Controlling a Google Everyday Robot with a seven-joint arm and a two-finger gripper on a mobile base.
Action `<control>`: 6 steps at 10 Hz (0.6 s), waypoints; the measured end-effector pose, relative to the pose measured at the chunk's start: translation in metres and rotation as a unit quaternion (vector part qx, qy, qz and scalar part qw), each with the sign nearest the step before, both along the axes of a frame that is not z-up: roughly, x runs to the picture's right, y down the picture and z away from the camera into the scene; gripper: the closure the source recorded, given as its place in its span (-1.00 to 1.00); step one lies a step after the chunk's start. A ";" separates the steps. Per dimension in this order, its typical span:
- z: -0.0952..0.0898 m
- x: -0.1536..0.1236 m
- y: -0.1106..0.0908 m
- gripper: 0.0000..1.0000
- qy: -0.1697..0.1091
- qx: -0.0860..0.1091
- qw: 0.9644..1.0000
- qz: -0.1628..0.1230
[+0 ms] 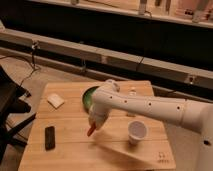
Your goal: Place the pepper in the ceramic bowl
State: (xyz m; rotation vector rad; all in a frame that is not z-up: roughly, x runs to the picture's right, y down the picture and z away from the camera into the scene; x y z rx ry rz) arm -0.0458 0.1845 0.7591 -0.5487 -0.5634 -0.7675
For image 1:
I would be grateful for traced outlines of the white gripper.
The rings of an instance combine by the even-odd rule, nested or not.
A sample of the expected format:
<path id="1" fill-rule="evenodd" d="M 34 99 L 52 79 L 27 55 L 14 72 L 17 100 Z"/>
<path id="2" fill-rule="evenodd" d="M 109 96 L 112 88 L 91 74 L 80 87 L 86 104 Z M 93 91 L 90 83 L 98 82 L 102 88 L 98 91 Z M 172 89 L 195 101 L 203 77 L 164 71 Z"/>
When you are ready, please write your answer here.
<path id="1" fill-rule="evenodd" d="M 109 109 L 101 104 L 93 104 L 89 109 L 89 125 L 99 130 L 109 117 Z"/>

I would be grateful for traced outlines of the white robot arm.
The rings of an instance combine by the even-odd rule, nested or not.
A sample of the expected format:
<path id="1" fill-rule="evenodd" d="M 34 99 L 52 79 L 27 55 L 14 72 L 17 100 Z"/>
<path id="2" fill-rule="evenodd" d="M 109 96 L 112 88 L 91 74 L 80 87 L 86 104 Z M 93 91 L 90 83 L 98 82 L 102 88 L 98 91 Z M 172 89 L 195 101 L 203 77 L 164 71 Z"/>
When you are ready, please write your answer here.
<path id="1" fill-rule="evenodd" d="M 115 80 L 103 82 L 91 97 L 89 125 L 99 130 L 112 109 L 164 121 L 201 135 L 195 171 L 213 171 L 213 103 L 182 98 L 125 95 Z"/>

